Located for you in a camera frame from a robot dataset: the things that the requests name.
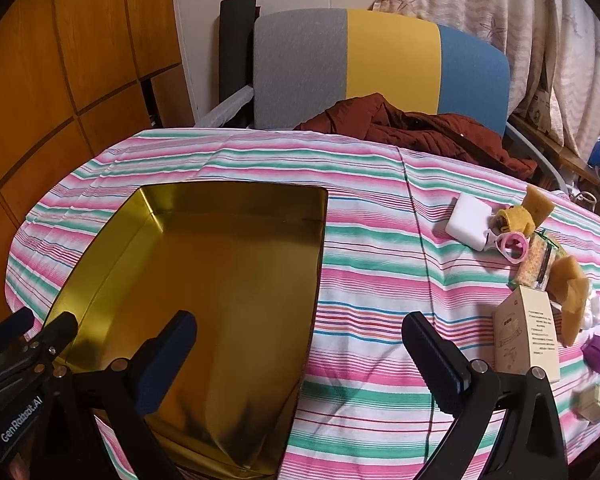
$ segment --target purple object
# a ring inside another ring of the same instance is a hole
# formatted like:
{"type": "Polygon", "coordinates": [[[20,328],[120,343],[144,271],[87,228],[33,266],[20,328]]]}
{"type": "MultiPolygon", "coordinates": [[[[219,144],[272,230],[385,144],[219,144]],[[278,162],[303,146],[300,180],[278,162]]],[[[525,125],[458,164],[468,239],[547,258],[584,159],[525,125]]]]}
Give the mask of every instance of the purple object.
{"type": "Polygon", "coordinates": [[[594,335],[587,339],[580,350],[582,350],[582,356],[587,366],[600,374],[600,336],[594,335]]]}

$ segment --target gold tray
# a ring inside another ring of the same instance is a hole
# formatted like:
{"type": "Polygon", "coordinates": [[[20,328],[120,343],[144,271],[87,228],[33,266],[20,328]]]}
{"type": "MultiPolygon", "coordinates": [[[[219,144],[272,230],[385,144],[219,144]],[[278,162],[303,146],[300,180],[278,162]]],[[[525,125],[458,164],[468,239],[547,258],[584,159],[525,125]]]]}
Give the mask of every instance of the gold tray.
{"type": "Polygon", "coordinates": [[[176,464],[275,476],[311,341],[325,189],[183,182],[136,190],[87,248],[47,322],[68,310],[75,372],[131,357],[180,309],[198,339],[147,423],[176,464]]]}

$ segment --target striped tablecloth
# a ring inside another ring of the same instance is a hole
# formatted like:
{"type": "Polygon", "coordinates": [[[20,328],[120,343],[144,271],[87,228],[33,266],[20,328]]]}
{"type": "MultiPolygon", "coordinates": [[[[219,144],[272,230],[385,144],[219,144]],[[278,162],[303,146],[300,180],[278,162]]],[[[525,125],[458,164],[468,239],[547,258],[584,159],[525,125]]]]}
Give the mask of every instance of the striped tablecloth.
{"type": "MultiPolygon", "coordinates": [[[[311,132],[148,130],[57,184],[17,232],[6,275],[13,310],[49,307],[96,233],[142,184],[263,180],[329,191],[317,320],[306,379],[280,478],[412,478],[449,428],[400,343],[404,314],[420,310],[469,358],[493,363],[491,311],[510,267],[444,231],[461,191],[491,205],[519,203],[525,184],[494,171],[393,146],[311,132]]],[[[600,219],[563,198],[544,226],[577,257],[600,295],[600,219]]],[[[595,329],[600,335],[600,326],[595,329]]],[[[570,410],[598,380],[581,333],[560,349],[554,384],[570,460],[600,435],[570,410]]],[[[502,414],[494,415],[468,479],[477,478],[502,414]]],[[[134,478],[104,428],[124,478],[134,478]]]]}

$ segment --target rust-colored jacket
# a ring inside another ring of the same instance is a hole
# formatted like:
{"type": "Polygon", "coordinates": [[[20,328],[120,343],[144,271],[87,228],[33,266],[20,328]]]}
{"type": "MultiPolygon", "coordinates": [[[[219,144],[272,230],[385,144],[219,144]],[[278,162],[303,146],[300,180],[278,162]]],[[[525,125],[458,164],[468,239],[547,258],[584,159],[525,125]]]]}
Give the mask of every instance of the rust-colored jacket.
{"type": "Polygon", "coordinates": [[[538,166],[533,160],[510,156],[502,147],[502,138],[472,118],[459,114],[403,112],[380,94],[339,101],[296,126],[296,130],[339,134],[448,156],[520,180],[528,179],[538,166]]]}

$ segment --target crumpled white plastic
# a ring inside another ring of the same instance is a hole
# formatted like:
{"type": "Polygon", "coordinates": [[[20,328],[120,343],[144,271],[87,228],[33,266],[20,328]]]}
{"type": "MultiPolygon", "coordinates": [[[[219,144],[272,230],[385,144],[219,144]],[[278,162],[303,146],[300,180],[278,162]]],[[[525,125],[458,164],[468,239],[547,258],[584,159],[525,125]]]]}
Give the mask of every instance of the crumpled white plastic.
{"type": "Polygon", "coordinates": [[[584,306],[584,316],[582,316],[583,330],[600,324],[600,296],[596,293],[594,288],[589,285],[589,295],[587,297],[587,303],[584,306]]]}

